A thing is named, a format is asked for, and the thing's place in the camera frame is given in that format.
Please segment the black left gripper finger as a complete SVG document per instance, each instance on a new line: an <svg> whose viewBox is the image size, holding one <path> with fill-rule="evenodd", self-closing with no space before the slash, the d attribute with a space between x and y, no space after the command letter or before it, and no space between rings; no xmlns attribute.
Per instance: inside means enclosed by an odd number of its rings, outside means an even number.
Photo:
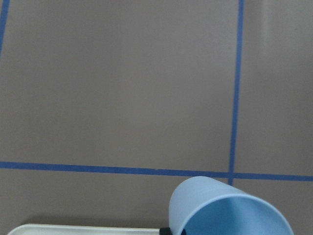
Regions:
<svg viewBox="0 0 313 235"><path fill-rule="evenodd" d="M159 235L172 235L172 231L169 227L163 227L159 229Z"/></svg>

